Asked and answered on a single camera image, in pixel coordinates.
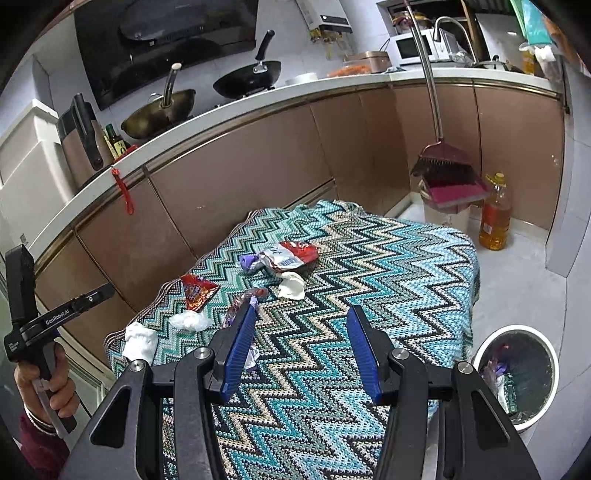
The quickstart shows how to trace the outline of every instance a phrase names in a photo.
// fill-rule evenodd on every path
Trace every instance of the red snack wrapper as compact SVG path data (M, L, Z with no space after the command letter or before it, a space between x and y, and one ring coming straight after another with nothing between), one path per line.
M187 310L195 312L200 310L220 288L218 284L192 273L183 275L181 281L187 298Z
M318 259L318 249L315 245L305 242L285 241L263 250L259 258L268 268L282 273Z

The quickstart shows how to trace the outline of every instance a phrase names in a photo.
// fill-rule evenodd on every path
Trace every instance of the blue gripper pad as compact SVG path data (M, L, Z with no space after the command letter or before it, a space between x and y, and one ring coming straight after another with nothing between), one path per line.
M234 340L224 367L224 385L221 390L224 403L228 402L230 397L238 389L244 363L246 362L246 357L248 356L248 351L255 335L255 321L256 311L251 305L240 325L240 330L236 334L236 339Z
M379 388L378 364L353 308L349 308L347 312L347 333L349 334L353 355L355 356L357 368L361 375L363 389L370 396L374 404L380 405L382 392Z

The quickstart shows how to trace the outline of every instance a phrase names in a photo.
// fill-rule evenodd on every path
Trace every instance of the metal screw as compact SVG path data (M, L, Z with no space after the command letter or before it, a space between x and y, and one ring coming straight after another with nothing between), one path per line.
M144 362L143 360L134 360L133 362L130 363L129 369L132 372L139 372L139 371L143 370L145 366L146 366L146 362Z
M466 375L469 375L474 371L474 367L471 366L471 364L469 364L468 362L458 363L457 369L460 371L460 373L466 374Z
M396 360L406 360L410 356L410 353L408 353L408 350L405 350L404 348L395 348L392 350L392 356Z
M195 356L195 358L199 358L200 360L207 358L211 354L212 351L206 346L200 346L199 348L193 350L193 355Z

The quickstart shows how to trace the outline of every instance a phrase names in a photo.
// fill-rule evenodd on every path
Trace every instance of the cooking oil bottle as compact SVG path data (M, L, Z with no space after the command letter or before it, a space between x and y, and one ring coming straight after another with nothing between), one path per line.
M486 179L492 183L493 189L484 202L478 240L490 250L502 250L507 242L511 220L509 192L504 174L499 172L494 177L487 175Z

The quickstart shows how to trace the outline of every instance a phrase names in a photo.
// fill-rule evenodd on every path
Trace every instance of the trash bin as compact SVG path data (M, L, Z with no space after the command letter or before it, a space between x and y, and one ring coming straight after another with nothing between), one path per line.
M502 406L505 402L517 432L530 428L550 408L558 389L558 357L536 329L509 325L497 330L478 349L473 364Z

